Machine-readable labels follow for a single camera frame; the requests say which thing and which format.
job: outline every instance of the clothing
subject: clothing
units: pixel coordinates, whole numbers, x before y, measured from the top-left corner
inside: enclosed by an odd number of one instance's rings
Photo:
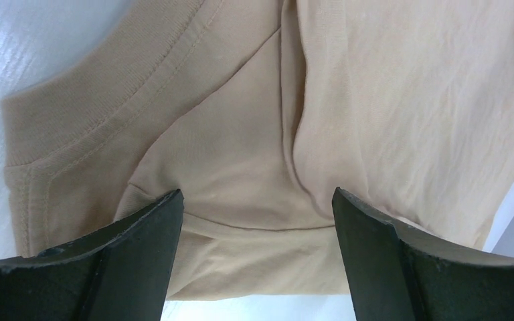
[[[484,243],[514,180],[514,1],[138,0],[2,109],[21,254],[181,189],[170,299],[345,293],[335,187]]]

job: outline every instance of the beige fabric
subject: beige fabric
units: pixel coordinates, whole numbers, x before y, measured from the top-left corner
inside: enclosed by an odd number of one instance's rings
[[[170,298],[345,293],[337,186],[484,243],[514,180],[514,1],[138,0],[2,105],[21,254],[180,188]]]

